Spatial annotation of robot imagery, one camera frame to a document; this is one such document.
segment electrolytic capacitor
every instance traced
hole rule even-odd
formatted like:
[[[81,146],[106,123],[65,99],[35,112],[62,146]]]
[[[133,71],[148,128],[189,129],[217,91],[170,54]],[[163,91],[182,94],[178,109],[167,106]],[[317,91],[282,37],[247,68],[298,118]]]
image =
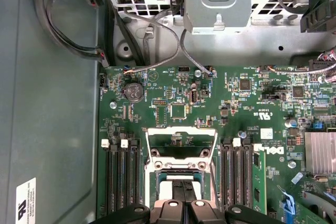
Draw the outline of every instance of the electrolytic capacitor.
[[[285,127],[286,128],[296,128],[297,122],[294,119],[287,119],[285,121]]]

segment chip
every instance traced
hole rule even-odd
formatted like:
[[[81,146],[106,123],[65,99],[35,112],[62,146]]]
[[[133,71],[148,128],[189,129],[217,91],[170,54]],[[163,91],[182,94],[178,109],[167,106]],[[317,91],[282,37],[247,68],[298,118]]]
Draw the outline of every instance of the chip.
[[[303,86],[293,87],[293,97],[294,98],[302,98],[304,97]]]
[[[259,166],[259,154],[253,153],[253,164]]]
[[[172,104],[170,107],[170,117],[171,119],[185,119],[185,105],[183,103]]]
[[[248,80],[248,79],[240,79],[240,81],[239,81],[239,89],[241,91],[251,90],[250,80]]]
[[[257,188],[254,188],[254,199],[260,201],[260,191]]]

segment capacitor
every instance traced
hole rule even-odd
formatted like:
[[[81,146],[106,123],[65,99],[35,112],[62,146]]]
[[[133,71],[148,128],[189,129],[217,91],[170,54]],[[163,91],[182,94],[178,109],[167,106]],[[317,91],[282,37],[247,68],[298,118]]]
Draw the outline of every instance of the capacitor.
[[[202,71],[200,71],[199,69],[197,69],[197,70],[195,70],[194,75],[195,75],[195,77],[199,78],[199,77],[202,76]]]
[[[240,138],[246,138],[247,137],[247,134],[246,134],[246,132],[245,131],[238,131],[238,136],[240,137]]]
[[[130,102],[140,102],[144,97],[143,86],[139,83],[129,83],[123,88],[123,94]]]
[[[286,128],[296,128],[297,126],[297,123],[296,123],[296,120],[294,119],[287,119],[285,121],[285,127]]]

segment blue clip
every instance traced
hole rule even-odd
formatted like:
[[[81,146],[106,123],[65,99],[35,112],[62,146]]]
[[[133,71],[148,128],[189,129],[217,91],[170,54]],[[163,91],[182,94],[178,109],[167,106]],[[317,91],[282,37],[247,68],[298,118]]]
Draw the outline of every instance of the blue clip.
[[[288,212],[289,214],[295,215],[295,201],[294,201],[294,198],[290,194],[286,193],[286,191],[283,190],[280,186],[278,186],[278,188],[286,196],[286,202],[283,202],[281,204],[282,208],[284,209],[284,211]]]

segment mounting hole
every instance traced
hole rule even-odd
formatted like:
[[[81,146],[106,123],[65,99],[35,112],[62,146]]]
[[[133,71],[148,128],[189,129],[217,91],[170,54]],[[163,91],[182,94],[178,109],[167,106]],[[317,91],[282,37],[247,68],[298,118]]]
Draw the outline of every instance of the mounting hole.
[[[172,201],[172,202],[169,202],[169,205],[170,205],[171,207],[177,207],[177,206],[178,206],[178,203],[175,202],[175,201]]]
[[[205,205],[203,201],[196,201],[195,204],[199,207],[203,207]]]
[[[142,208],[135,208],[134,212],[143,212],[143,209]]]

